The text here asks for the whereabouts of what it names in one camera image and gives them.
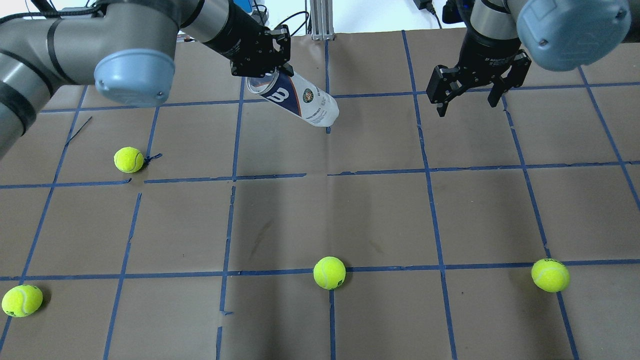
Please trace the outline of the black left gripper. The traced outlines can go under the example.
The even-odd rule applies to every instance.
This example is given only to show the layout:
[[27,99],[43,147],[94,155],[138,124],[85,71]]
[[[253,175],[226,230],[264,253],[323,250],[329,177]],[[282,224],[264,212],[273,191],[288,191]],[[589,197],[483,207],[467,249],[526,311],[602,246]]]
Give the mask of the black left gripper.
[[288,25],[267,27],[243,35],[231,48],[230,71],[233,76],[264,78],[276,72],[294,76],[290,65],[291,34]]

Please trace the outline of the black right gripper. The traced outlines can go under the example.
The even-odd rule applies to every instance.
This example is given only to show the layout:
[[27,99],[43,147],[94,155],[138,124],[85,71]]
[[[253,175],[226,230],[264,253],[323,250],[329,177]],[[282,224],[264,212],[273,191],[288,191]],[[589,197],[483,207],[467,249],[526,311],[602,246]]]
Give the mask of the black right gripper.
[[449,104],[455,98],[470,89],[491,85],[487,102],[495,108],[503,94],[524,84],[531,64],[532,59],[522,49],[505,58],[465,54],[457,66],[435,66],[426,94],[431,103],[437,103],[439,117],[445,117]]

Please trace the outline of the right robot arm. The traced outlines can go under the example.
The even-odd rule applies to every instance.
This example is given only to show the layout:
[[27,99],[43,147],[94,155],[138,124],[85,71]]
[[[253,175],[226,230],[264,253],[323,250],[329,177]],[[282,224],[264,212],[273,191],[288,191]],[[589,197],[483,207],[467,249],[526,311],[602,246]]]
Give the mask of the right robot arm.
[[572,71],[639,41],[637,0],[448,0],[441,20],[466,26],[457,64],[435,66],[426,87],[441,117],[455,98],[484,86],[496,107],[532,63]]

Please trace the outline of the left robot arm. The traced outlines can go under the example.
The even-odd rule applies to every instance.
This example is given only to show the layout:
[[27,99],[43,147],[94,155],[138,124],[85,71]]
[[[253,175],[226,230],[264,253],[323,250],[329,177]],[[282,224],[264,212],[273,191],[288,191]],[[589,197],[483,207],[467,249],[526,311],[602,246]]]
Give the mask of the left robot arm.
[[1,19],[1,155],[64,85],[158,107],[170,95],[178,33],[230,61],[234,76],[294,75],[290,32],[271,30],[232,0],[98,0],[82,9]]

